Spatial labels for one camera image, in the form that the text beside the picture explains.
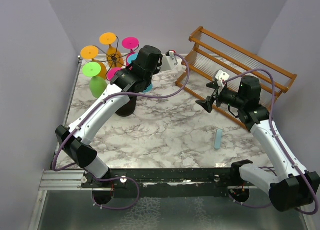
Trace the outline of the orange plastic wine glass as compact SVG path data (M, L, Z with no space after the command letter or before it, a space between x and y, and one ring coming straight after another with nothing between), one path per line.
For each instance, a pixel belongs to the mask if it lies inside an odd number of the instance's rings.
M124 60L121 52L119 51L119 38L113 32L105 32L99 37L100 43L108 45L106 52L106 61L110 67L122 67Z

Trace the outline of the pink wine glass front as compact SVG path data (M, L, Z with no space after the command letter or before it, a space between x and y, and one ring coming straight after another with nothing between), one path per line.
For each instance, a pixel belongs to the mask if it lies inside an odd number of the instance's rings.
M140 46L139 39L136 37L126 37L122 40L122 46L129 49L129 53L126 56L126 64L128 65L128 58L135 53L135 50Z

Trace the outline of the yellow plastic wine glass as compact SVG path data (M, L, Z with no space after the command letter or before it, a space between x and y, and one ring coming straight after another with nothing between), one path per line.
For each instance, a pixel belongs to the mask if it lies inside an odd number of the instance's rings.
M107 68L101 61L96 59L96 56L99 54L99 49L95 45L87 45L82 48L80 55L87 60L83 68L83 74L87 77L100 76L103 79L107 78Z

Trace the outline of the green plastic wine glass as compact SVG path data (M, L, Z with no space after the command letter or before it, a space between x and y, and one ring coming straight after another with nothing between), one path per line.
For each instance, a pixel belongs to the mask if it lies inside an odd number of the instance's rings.
M95 98L99 98L108 85L106 80L100 76L102 72L101 65L98 62L88 62L83 66L82 72L85 76L91 77L89 82L90 91Z

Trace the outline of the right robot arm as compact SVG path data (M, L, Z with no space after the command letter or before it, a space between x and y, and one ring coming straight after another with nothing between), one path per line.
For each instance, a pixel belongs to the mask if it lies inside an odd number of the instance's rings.
M206 86L214 92L197 103L208 112L212 111L214 103L237 108L237 117L261 144L276 171L273 175L250 160L242 160L231 165L230 181L234 185L252 183L269 196L280 212L314 203L320 176L315 171L309 172L284 142L269 110L260 103L262 87L259 79L243 76L238 91L230 90L222 79L215 79Z

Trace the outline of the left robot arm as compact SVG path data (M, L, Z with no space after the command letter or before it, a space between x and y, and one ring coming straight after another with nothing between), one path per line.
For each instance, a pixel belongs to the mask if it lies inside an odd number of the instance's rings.
M155 70L162 64L162 58L158 48L150 45L142 47L137 58L116 72L102 95L78 120L68 127L60 125L55 131L59 148L79 167L89 171L99 187L110 183L110 169L90 143L112 115L131 100L131 96L140 95L150 85Z

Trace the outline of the blue plastic wine glass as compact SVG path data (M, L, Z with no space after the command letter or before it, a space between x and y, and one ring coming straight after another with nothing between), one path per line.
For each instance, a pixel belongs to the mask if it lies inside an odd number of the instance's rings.
M152 77L157 69L155 56L151 53L138 52L127 57L127 65L131 65L130 70L134 69L134 74L139 76L145 83L141 92L146 93L153 87Z

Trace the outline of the pink wine glass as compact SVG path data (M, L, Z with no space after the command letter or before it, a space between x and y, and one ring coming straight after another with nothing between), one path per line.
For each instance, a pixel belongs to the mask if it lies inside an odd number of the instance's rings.
M108 70L107 74L106 74L106 78L111 81L111 79L115 76L116 72L121 70L122 67L113 67L111 69Z
M129 49L129 53L126 56L126 64L128 65L128 58L135 53L135 50L140 46L139 39L136 37L126 37L122 40L122 46Z

